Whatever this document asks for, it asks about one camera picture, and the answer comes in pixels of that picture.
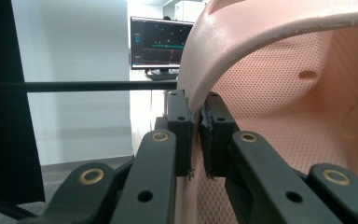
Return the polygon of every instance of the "perforated surface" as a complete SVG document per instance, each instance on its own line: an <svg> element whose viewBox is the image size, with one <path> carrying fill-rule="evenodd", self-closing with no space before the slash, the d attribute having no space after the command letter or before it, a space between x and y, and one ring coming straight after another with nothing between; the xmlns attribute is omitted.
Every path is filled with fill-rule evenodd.
<svg viewBox="0 0 358 224"><path fill-rule="evenodd" d="M197 185L197 223L221 224L238 223L229 202L225 178L218 177L214 180L206 177L202 167L202 155L199 156L200 169L196 177L199 179Z"/></svg>
<svg viewBox="0 0 358 224"><path fill-rule="evenodd" d="M297 170L358 167L358 29L299 35L234 64L213 91L242 130L261 133ZM198 175L198 223L236 223L224 178Z"/></svg>

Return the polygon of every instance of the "monitor screen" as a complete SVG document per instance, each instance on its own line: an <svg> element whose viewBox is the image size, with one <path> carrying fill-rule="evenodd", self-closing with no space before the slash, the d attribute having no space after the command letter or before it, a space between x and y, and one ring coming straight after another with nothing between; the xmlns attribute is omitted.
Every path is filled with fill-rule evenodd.
<svg viewBox="0 0 358 224"><path fill-rule="evenodd" d="M179 68L193 24L131 17L131 69Z"/></svg>

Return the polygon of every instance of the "black plastic part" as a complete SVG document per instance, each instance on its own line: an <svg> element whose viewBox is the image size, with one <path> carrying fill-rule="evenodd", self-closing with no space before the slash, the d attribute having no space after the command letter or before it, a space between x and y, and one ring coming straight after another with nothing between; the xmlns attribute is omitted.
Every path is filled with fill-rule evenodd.
<svg viewBox="0 0 358 224"><path fill-rule="evenodd" d="M261 135L236 132L232 137L230 157L254 199L250 216L236 213L238 220L248 218L250 224L341 223ZM237 179L231 172L227 178ZM241 204L229 198L233 206Z"/></svg>
<svg viewBox="0 0 358 224"><path fill-rule="evenodd" d="M20 220L26 217L37 217L37 215L31 212L3 200L0 200L0 213L16 220Z"/></svg>
<svg viewBox="0 0 358 224"><path fill-rule="evenodd" d="M168 94L168 130L175 133L176 143L176 175L192 175L191 143L194 121L183 90L171 91Z"/></svg>
<svg viewBox="0 0 358 224"><path fill-rule="evenodd" d="M168 121L167 117L156 117L155 130L157 129L166 129L168 130Z"/></svg>
<svg viewBox="0 0 358 224"><path fill-rule="evenodd" d="M107 223L116 197L113 169L103 163L88 163L69 174L42 216L24 219L19 224Z"/></svg>
<svg viewBox="0 0 358 224"><path fill-rule="evenodd" d="M0 1L0 83L24 82L10 0ZM25 92L0 93L0 199L45 201L31 112Z"/></svg>
<svg viewBox="0 0 358 224"><path fill-rule="evenodd" d="M110 223L173 223L175 145L175 134L166 130L144 136Z"/></svg>
<svg viewBox="0 0 358 224"><path fill-rule="evenodd" d="M228 145L239 128L223 99L210 92L201 109L200 138L204 168L208 176L226 176Z"/></svg>
<svg viewBox="0 0 358 224"><path fill-rule="evenodd" d="M317 164L310 169L308 183L342 222L358 223L358 177L355 174L333 164Z"/></svg>
<svg viewBox="0 0 358 224"><path fill-rule="evenodd" d="M115 170L115 180L117 182L117 190L122 190L126 183L127 177L133 164L133 160L127 161Z"/></svg>

